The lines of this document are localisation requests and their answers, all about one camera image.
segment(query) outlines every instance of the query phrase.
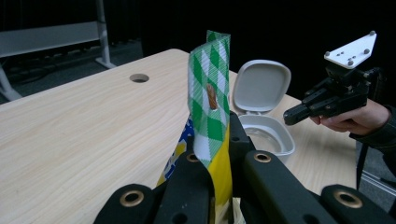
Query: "black sleeve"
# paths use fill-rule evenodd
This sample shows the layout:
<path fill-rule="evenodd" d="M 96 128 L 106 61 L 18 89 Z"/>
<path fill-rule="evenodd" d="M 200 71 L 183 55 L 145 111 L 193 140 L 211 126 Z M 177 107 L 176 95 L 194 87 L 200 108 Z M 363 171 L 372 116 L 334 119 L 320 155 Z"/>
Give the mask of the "black sleeve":
<path fill-rule="evenodd" d="M 396 152 L 396 108 L 391 105 L 385 107 L 390 111 L 391 118 L 384 127 L 368 135 L 351 133 L 349 137 L 388 154 Z"/>

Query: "human hand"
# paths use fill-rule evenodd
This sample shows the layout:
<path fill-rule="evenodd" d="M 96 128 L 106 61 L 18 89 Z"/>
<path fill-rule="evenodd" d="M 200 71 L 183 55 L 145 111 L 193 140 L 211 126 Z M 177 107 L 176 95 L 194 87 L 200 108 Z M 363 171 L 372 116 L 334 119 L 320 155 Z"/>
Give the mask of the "human hand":
<path fill-rule="evenodd" d="M 384 126 L 390 116 L 390 112 L 384 106 L 368 99 L 366 106 L 331 118 L 318 116 L 311 119 L 317 125 L 322 124 L 336 132 L 367 135 Z"/>

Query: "metal frame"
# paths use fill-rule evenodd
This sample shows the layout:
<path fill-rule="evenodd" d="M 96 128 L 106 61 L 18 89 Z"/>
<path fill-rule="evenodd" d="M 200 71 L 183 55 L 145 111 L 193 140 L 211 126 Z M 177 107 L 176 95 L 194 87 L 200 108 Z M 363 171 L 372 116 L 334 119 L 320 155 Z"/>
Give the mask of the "metal frame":
<path fill-rule="evenodd" d="M 97 21 L 0 32 L 0 58 L 99 39 L 102 57 L 95 60 L 106 68 L 116 67 L 110 62 L 103 0 L 96 0 L 96 8 Z M 0 93 L 9 101 L 21 98 L 9 83 L 1 64 Z"/>

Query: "green and white plaid pattern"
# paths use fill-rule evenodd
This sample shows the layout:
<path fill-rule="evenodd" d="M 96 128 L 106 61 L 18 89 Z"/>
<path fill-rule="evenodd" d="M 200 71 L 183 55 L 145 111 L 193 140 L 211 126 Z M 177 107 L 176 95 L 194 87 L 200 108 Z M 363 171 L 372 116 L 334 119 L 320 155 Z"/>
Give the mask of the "green and white plaid pattern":
<path fill-rule="evenodd" d="M 206 43 L 189 58 L 189 109 L 194 127 L 194 153 L 207 168 L 224 142 L 229 123 L 230 36 L 207 31 Z M 216 93 L 217 109 L 209 105 L 206 86 Z"/>

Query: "black cable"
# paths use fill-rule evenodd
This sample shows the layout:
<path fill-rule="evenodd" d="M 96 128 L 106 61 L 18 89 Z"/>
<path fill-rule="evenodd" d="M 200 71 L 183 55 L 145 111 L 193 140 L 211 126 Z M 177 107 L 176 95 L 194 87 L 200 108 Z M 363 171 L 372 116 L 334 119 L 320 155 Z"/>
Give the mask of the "black cable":
<path fill-rule="evenodd" d="M 26 84 L 38 81 L 57 69 L 55 63 L 51 64 L 51 66 L 53 66 L 52 69 L 48 68 L 47 64 L 37 65 L 36 63 L 29 64 L 29 62 L 23 61 L 9 67 L 7 76 L 11 84 Z"/>
<path fill-rule="evenodd" d="M 376 83 L 375 87 L 373 89 L 373 97 L 371 98 L 373 101 L 380 103 L 381 102 L 381 96 L 382 92 L 385 89 L 385 82 L 387 81 L 387 78 L 383 75 L 383 71 L 381 68 L 374 68 L 369 71 L 365 72 L 368 76 L 376 76 Z M 361 153 L 358 158 L 358 164 L 356 167 L 356 189 L 359 189 L 359 186 L 361 184 L 361 175 L 363 173 L 363 168 L 364 168 L 364 162 L 366 160 L 367 156 L 367 151 L 368 151 L 369 146 L 365 143 L 361 145 Z"/>

